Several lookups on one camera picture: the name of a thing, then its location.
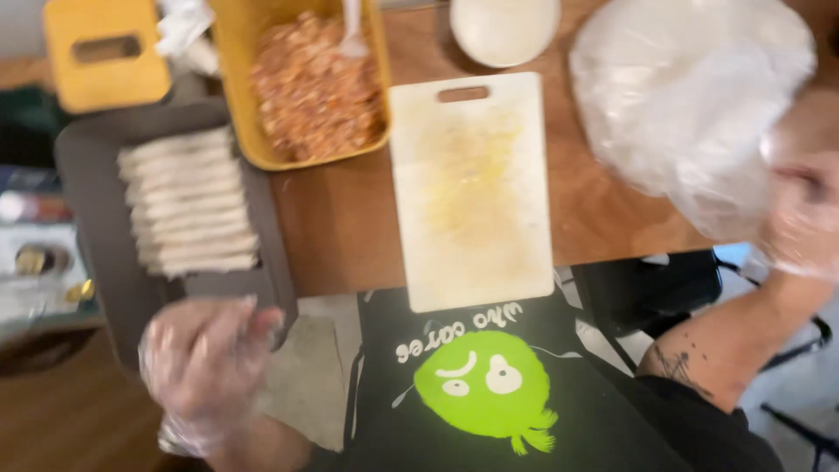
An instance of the gray floor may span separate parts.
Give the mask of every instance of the gray floor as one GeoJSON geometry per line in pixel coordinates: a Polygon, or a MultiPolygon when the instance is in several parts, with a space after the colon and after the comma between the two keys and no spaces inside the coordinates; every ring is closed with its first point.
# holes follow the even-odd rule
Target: gray floor
{"type": "MultiPolygon", "coordinates": [[[[745,244],[718,248],[723,259],[742,264],[745,244]]],[[[762,269],[751,266],[750,275],[762,269]]],[[[571,272],[559,268],[557,275],[563,292],[572,305],[580,306],[571,272]]],[[[722,272],[723,297],[726,300],[751,290],[748,282],[722,272]]],[[[297,427],[318,443],[341,448],[347,385],[352,360],[361,344],[358,308],[355,295],[305,298],[299,302],[300,320],[288,343],[274,356],[268,376],[264,408],[269,414],[297,427]]],[[[839,327],[839,298],[821,311],[833,327],[839,327]]],[[[807,326],[790,340],[795,345],[815,335],[807,326]]],[[[626,366],[596,328],[577,322],[577,333],[586,348],[629,374],[626,366]]],[[[639,361],[652,339],[643,333],[620,339],[621,345],[639,361]]],[[[760,375],[748,388],[741,406],[751,428],[775,447],[788,470],[809,470],[812,448],[759,410],[767,402],[813,428],[839,436],[839,341],[820,353],[811,354],[760,375]]],[[[825,459],[821,470],[837,470],[839,464],[825,459]]]]}

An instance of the cutting board handle hole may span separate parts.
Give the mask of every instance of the cutting board handle hole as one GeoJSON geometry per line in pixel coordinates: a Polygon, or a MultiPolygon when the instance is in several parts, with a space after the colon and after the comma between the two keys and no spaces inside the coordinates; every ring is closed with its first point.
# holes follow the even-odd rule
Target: cutting board handle hole
{"type": "Polygon", "coordinates": [[[82,64],[137,57],[143,52],[140,41],[133,34],[114,38],[78,41],[73,44],[73,55],[82,64]]]}
{"type": "Polygon", "coordinates": [[[440,103],[470,102],[471,100],[483,100],[489,97],[488,87],[466,87],[452,88],[437,94],[440,103]]]}

